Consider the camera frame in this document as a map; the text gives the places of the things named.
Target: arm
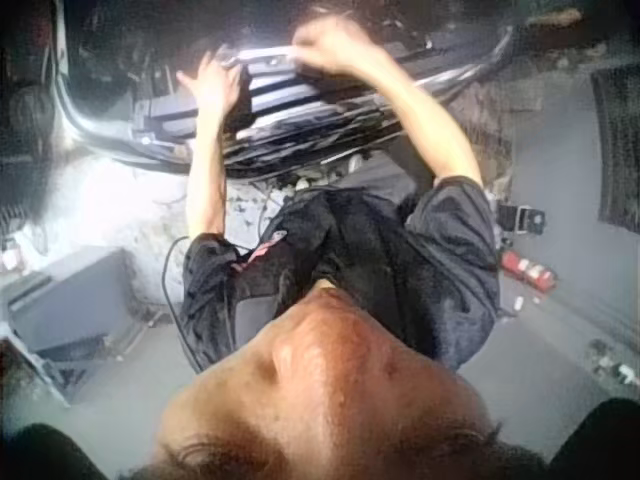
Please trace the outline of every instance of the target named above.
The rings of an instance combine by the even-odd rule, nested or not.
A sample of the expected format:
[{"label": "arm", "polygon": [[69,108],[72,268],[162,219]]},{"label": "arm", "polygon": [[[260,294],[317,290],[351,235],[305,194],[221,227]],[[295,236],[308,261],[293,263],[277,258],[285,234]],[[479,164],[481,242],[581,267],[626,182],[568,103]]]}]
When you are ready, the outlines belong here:
[{"label": "arm", "polygon": [[300,61],[353,75],[387,98],[438,179],[463,175],[482,186],[475,155],[456,121],[355,23],[335,16],[316,20],[298,29],[294,44]]},{"label": "arm", "polygon": [[222,160],[222,127],[240,93],[240,68],[224,70],[207,53],[194,79],[178,80],[198,103],[195,148],[187,184],[187,226],[193,240],[201,233],[224,236],[227,183]]}]

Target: black object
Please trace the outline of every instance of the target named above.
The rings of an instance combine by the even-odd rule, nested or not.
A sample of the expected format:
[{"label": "black object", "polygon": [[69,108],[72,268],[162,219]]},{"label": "black object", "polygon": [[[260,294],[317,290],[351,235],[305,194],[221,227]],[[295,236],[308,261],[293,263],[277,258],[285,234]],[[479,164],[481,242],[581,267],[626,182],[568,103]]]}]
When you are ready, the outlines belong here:
[{"label": "black object", "polygon": [[0,455],[6,480],[107,480],[76,442],[49,425],[29,425],[3,439]]},{"label": "black object", "polygon": [[85,247],[0,288],[9,340],[62,400],[136,332],[124,252]]},{"label": "black object", "polygon": [[549,464],[553,480],[637,478],[640,405],[612,399],[585,418]]},{"label": "black object", "polygon": [[640,233],[640,65],[591,75],[602,148],[599,218]]},{"label": "black object", "polygon": [[498,203],[498,225],[505,232],[542,235],[547,224],[542,210],[531,207]]}]

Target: shirt sleeve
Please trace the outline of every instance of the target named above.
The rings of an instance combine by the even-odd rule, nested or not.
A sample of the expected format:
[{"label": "shirt sleeve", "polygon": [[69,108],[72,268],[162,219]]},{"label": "shirt sleeve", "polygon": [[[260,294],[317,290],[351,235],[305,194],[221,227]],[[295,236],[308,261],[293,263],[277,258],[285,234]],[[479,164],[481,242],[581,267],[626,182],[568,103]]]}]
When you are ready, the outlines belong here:
[{"label": "shirt sleeve", "polygon": [[484,344],[498,315],[498,256],[489,202],[473,180],[443,179],[407,222],[418,248],[446,285],[434,306],[443,363],[457,368]]},{"label": "shirt sleeve", "polygon": [[184,300],[177,327],[183,350],[197,372],[233,351],[232,278],[239,258],[232,244],[208,233],[199,235],[185,256]]}]

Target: left hand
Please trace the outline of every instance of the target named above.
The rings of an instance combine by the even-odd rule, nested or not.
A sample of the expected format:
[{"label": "left hand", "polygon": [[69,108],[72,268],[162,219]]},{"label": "left hand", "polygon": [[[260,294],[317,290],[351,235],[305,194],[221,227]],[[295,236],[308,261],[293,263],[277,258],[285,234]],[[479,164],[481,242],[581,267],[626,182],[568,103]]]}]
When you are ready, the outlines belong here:
[{"label": "left hand", "polygon": [[181,71],[176,76],[196,97],[199,118],[222,122],[240,96],[241,71],[242,65],[230,70],[224,69],[213,60],[211,52],[207,52],[200,61],[196,78]]}]

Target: floor mat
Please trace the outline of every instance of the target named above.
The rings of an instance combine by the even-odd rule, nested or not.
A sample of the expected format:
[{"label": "floor mat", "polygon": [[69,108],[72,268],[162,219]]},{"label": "floor mat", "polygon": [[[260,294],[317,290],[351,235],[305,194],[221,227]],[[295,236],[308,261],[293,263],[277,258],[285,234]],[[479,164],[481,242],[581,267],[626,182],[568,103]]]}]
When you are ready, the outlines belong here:
[{"label": "floor mat", "polygon": [[599,70],[591,80],[602,145],[599,218],[640,233],[640,65]]}]

